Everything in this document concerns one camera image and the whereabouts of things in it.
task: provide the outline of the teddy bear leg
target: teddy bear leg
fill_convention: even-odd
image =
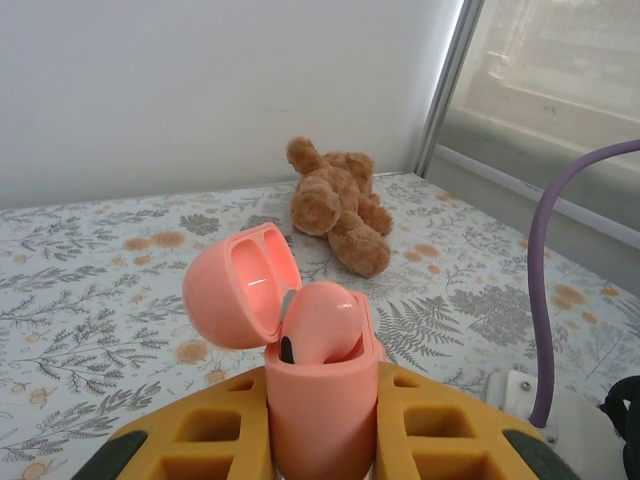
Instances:
[[[355,212],[340,215],[329,232],[329,244],[349,270],[363,277],[378,275],[391,260],[389,244]]]
[[[358,200],[358,215],[364,223],[373,228],[380,235],[388,235],[393,228],[393,219],[386,208],[376,203],[375,199],[360,196]]]
[[[325,235],[338,221],[340,210],[338,194],[316,176],[304,178],[291,199],[293,226],[307,235]]]

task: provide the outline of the table surface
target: table surface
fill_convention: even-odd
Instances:
[[[260,366],[199,338],[180,293],[200,251],[268,221],[305,282],[369,296],[391,361],[473,395],[492,371],[535,373],[526,239],[414,175],[375,187],[395,229],[370,280],[293,232],[292,185],[0,212],[1,479],[68,479],[118,427]],[[557,382],[598,402],[640,373],[640,300],[546,257]]]

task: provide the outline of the earbud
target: earbud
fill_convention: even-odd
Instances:
[[[331,282],[305,285],[284,316],[281,360],[295,365],[337,362],[353,351],[362,336],[362,314],[347,290]]]

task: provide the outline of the teddy bear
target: teddy bear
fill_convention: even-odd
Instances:
[[[352,272],[371,278],[388,266],[391,215],[373,193],[374,161],[364,153],[320,155],[311,140],[295,137],[287,160],[302,178],[291,199],[293,228],[326,238]]]

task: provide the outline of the black object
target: black object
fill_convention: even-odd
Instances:
[[[518,430],[502,433],[540,480],[580,480],[546,443]]]
[[[280,360],[293,364],[293,346],[289,337],[282,337],[280,340]]]
[[[147,432],[136,430],[107,441],[71,480],[116,480],[146,440]]]
[[[629,480],[640,480],[640,375],[616,383],[600,405],[618,434],[627,442],[622,449]]]

